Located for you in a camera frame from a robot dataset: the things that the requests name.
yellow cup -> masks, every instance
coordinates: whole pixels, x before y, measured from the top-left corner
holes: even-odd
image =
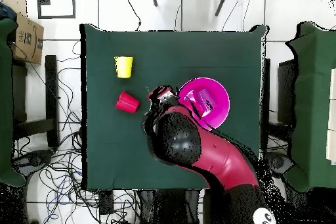
[[[118,78],[130,78],[133,57],[114,57],[115,70]]]

green table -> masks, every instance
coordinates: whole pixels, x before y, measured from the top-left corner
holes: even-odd
[[[326,159],[331,70],[336,68],[336,31],[300,23],[295,39],[287,45],[299,66],[295,81],[295,117],[291,157],[295,162],[285,174],[296,190],[313,187],[336,189],[336,166]]]
[[[87,189],[207,187],[202,176],[154,160],[140,127],[150,107],[148,90],[158,85],[181,87],[196,77],[213,78],[225,86],[230,112],[219,131],[259,154],[261,37],[265,26],[248,33],[103,32],[91,25],[85,25],[84,30]],[[134,58],[131,78],[116,77],[115,56]],[[115,109],[122,91],[140,101],[135,114]]]
[[[21,187],[24,176],[13,170],[13,96],[12,96],[12,51],[7,45],[7,36],[18,24],[12,19],[0,20],[0,183]]]

pink bowl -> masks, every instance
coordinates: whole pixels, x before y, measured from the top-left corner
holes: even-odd
[[[206,111],[207,106],[201,100],[200,93],[206,90],[211,101],[211,111]],[[228,116],[230,99],[222,84],[211,78],[194,78],[185,83],[178,92],[178,101],[185,105],[191,112],[194,119],[202,128],[211,130],[218,128]],[[196,109],[203,117],[199,118],[192,108],[192,101]]]

floor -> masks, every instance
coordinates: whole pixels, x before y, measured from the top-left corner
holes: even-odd
[[[285,45],[285,41],[295,37],[297,24],[302,21],[313,21],[326,29],[336,26],[336,9],[333,5],[335,0],[226,0],[218,17],[215,17],[215,11],[220,0],[183,0],[182,8],[179,8],[180,0],[157,1],[158,6],[155,7],[152,0],[130,0],[142,22],[140,31],[176,29],[177,31],[224,30],[242,32],[249,31],[257,24],[269,26],[269,33],[266,37],[266,57],[271,60],[270,109],[272,111],[278,109],[278,64],[293,58],[293,54]],[[75,18],[38,19],[37,0],[27,0],[27,11],[30,19],[42,25],[45,29],[43,63],[42,65],[34,65],[42,78],[44,77],[45,55],[57,56],[59,60],[58,71],[64,68],[80,67],[80,60],[75,58],[80,53],[80,42],[78,42],[80,23],[93,24],[108,31],[134,31],[138,27],[138,18],[133,13],[127,0],[75,0]],[[72,11],[72,0],[51,0],[50,5],[41,6],[42,15],[64,16],[71,15]],[[27,67],[26,112],[28,120],[45,118],[44,84],[30,65]],[[60,73],[60,79],[73,90],[73,101],[70,108],[81,118],[79,70],[63,70]],[[64,89],[70,94],[68,88],[64,87]],[[59,95],[61,105],[67,106],[68,100],[65,93],[59,90]],[[66,116],[61,109],[59,114],[59,124],[60,129],[62,129]],[[270,112],[270,120],[276,122],[276,118],[276,113]],[[76,123],[71,124],[71,127],[66,124],[64,130],[60,133],[60,138],[66,137],[71,131],[77,131],[78,129],[79,125]],[[26,139],[19,141],[20,146],[25,143]],[[70,140],[68,140],[60,149],[66,150],[70,147]],[[25,150],[31,151],[42,148],[47,148],[46,135],[34,135]],[[76,160],[76,165],[81,167],[79,158]],[[52,174],[53,177],[62,176],[62,173],[57,171],[35,173],[28,186],[28,215],[30,219],[38,219],[40,222],[43,222],[49,216],[46,199],[49,207],[52,207],[56,202],[54,193],[50,193],[51,188],[55,189],[55,185],[49,179],[50,175],[48,174]],[[62,178],[59,179],[57,185],[60,185],[61,181]],[[284,195],[281,180],[275,179],[275,182]],[[124,194],[123,191],[116,192],[115,198],[122,194]],[[129,200],[133,201],[130,196],[122,196],[117,201],[117,208],[123,205],[125,197],[129,197]],[[68,204],[68,201],[64,200],[64,203],[58,206],[55,215],[46,224],[64,224],[73,210],[74,205]],[[90,212],[96,213],[96,209],[92,208],[89,211],[85,205],[78,207],[73,212],[71,220],[69,219],[66,224],[98,224]],[[134,218],[134,213],[130,208],[127,218],[129,220]]]

cardboard box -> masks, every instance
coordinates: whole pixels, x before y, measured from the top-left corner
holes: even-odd
[[[4,5],[10,7],[17,14],[22,14],[27,17],[26,0],[0,0]]]
[[[27,57],[26,62],[41,64],[44,28],[22,14],[18,14],[16,22],[18,23],[15,33],[16,46],[11,46],[13,58],[24,60]]]

